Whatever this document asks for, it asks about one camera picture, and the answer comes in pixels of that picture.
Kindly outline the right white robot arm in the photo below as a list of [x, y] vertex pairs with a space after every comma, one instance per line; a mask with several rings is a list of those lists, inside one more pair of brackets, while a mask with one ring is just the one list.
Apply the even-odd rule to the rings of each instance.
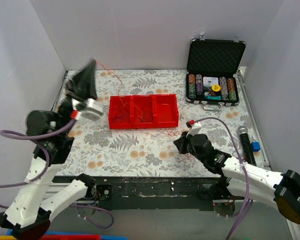
[[230, 154], [215, 149], [204, 134], [183, 132], [173, 143], [180, 154], [191, 154], [207, 170], [226, 179], [216, 186], [220, 198], [247, 197], [274, 208], [289, 221], [300, 225], [300, 175], [297, 172], [281, 173], [241, 163]]

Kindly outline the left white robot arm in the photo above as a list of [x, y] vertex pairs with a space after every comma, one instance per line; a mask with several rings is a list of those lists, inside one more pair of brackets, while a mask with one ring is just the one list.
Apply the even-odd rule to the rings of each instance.
[[10, 229], [18, 240], [38, 240], [52, 220], [73, 202], [96, 196], [93, 177], [80, 174], [53, 196], [45, 194], [71, 151], [74, 138], [69, 135], [75, 123], [83, 118], [97, 121], [103, 116], [98, 103], [94, 59], [70, 79], [65, 99], [56, 111], [33, 110], [26, 118], [26, 133], [1, 130], [10, 139], [35, 143], [30, 168], [10, 206], [0, 213], [0, 227]]

